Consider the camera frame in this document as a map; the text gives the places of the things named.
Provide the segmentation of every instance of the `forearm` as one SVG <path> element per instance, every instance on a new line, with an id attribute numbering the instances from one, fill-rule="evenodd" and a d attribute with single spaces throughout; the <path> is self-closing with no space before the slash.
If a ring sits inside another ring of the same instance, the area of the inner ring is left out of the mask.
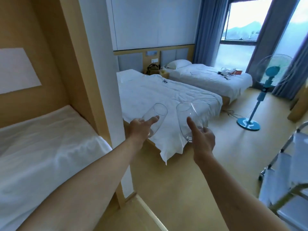
<path id="1" fill-rule="evenodd" d="M 212 154 L 204 156 L 198 166 L 230 231 L 288 230 L 274 213 L 233 179 Z"/>
<path id="2" fill-rule="evenodd" d="M 139 149 L 125 140 L 59 186 L 18 230 L 93 230 Z"/>

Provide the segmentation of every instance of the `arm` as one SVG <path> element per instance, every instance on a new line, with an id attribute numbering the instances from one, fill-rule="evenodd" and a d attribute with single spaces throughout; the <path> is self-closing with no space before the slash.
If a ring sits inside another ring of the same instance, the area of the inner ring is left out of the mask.
<path id="1" fill-rule="evenodd" d="M 200 132 L 191 118 L 187 118 L 187 124 L 192 130 L 194 161 L 206 178 L 229 230 L 287 231 L 283 222 L 249 194 L 214 158 L 213 132 L 208 128 L 205 128 L 205 133 Z"/>
<path id="2" fill-rule="evenodd" d="M 108 206 L 131 160 L 148 137 L 153 117 L 134 119 L 129 137 L 52 192 L 23 222 L 25 230 L 93 230 Z"/>

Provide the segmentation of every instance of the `white pillow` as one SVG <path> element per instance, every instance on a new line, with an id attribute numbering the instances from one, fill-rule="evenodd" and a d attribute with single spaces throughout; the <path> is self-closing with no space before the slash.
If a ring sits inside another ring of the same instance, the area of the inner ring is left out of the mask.
<path id="1" fill-rule="evenodd" d="M 146 76 L 145 74 L 140 73 L 134 69 L 123 70 L 121 72 L 117 72 L 116 75 L 118 78 L 118 83 L 124 83 Z"/>
<path id="2" fill-rule="evenodd" d="M 192 63 L 190 61 L 184 60 L 184 59 L 179 59 L 179 60 L 175 60 L 173 62 L 170 62 L 167 65 L 167 68 L 171 68 L 171 69 L 178 69 L 184 66 L 189 66 Z"/>

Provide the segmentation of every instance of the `white wall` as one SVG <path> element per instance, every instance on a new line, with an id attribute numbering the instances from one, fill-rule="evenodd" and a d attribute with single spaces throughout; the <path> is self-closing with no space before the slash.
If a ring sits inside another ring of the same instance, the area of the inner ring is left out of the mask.
<path id="1" fill-rule="evenodd" d="M 116 62 L 112 50 L 111 33 L 106 0 L 79 0 L 98 87 L 113 148 L 125 140 Z M 134 192 L 128 167 L 122 180 L 123 194 L 127 198 Z"/>
<path id="2" fill-rule="evenodd" d="M 107 0 L 113 50 L 194 44 L 201 0 Z"/>

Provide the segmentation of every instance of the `window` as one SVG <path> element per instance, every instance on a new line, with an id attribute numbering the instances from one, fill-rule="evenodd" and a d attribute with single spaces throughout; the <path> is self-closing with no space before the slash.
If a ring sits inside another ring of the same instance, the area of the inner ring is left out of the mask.
<path id="1" fill-rule="evenodd" d="M 308 0 L 300 0 L 293 15 L 277 45 L 274 54 L 285 54 L 294 58 L 297 50 L 301 46 L 308 32 Z M 280 77 L 275 76 L 272 85 L 275 86 L 280 81 Z M 268 79 L 266 75 L 261 80 L 265 83 Z"/>
<path id="2" fill-rule="evenodd" d="M 272 0 L 231 2 L 215 67 L 246 71 Z"/>

